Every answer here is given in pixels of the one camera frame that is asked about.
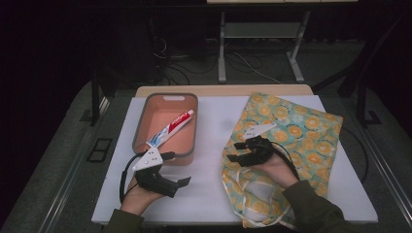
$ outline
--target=wrist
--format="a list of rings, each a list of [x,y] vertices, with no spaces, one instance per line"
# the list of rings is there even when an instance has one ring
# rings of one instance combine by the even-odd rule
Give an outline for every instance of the wrist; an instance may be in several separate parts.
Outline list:
[[[151,204],[152,201],[147,198],[136,200],[133,198],[127,198],[126,196],[120,206],[120,209],[136,216],[140,216]]]

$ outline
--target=human hand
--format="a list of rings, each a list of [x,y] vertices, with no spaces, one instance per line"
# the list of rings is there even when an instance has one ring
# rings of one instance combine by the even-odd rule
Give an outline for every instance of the human hand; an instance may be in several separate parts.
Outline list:
[[[273,153],[265,163],[251,166],[251,168],[265,172],[273,182],[284,189],[298,182],[286,162],[276,153]]]
[[[130,181],[127,190],[129,191],[125,194],[120,209],[136,216],[145,212],[155,200],[163,197],[162,194],[140,187],[135,177]]]

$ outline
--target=dark green sleeve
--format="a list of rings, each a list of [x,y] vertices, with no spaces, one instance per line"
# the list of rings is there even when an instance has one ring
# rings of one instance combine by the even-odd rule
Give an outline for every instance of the dark green sleeve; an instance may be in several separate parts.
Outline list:
[[[295,183],[283,194],[292,205],[299,232],[359,232],[355,225],[344,219],[339,207],[319,196],[307,181]]]
[[[104,233],[135,233],[140,232],[144,218],[134,214],[114,210],[109,223],[104,227]]]

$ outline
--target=orange tray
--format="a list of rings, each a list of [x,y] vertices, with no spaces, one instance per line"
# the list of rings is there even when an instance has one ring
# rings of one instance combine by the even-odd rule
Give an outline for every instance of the orange tray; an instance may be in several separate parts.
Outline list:
[[[149,149],[146,144],[183,112],[193,110],[191,120],[175,135],[158,147],[160,153],[175,152],[175,158],[164,165],[184,166],[193,161],[197,123],[197,96],[192,93],[154,93],[147,97],[133,140],[134,152]]]

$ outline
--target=floral cloth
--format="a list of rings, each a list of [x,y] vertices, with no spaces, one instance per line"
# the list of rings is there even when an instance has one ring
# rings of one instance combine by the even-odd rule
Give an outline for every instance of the floral cloth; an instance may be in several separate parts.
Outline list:
[[[343,118],[294,104],[264,93],[254,93],[243,110],[223,150],[223,185],[234,213],[244,227],[281,223],[293,226],[293,213],[283,189],[261,171],[230,162],[228,154],[243,154],[235,143],[252,125],[276,124],[260,136],[281,145],[292,159],[301,180],[308,180],[318,195],[326,197],[330,169]]]

